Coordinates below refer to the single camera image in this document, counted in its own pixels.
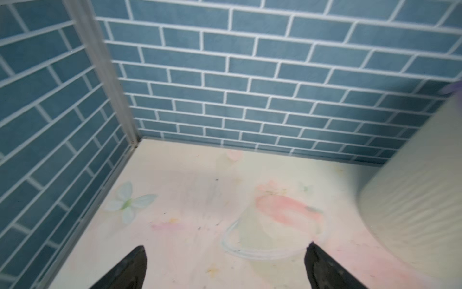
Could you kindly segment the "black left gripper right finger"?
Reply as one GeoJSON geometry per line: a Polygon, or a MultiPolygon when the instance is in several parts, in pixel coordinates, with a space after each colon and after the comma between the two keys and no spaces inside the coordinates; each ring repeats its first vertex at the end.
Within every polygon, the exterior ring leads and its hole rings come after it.
{"type": "Polygon", "coordinates": [[[314,242],[306,249],[304,265],[312,289],[366,289],[314,242]]]}

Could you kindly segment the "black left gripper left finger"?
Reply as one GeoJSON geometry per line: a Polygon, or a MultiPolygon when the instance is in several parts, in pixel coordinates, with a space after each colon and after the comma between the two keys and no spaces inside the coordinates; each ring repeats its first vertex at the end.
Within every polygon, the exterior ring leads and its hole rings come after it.
{"type": "Polygon", "coordinates": [[[137,246],[118,262],[91,289],[141,289],[148,266],[144,246],[137,246]]]}

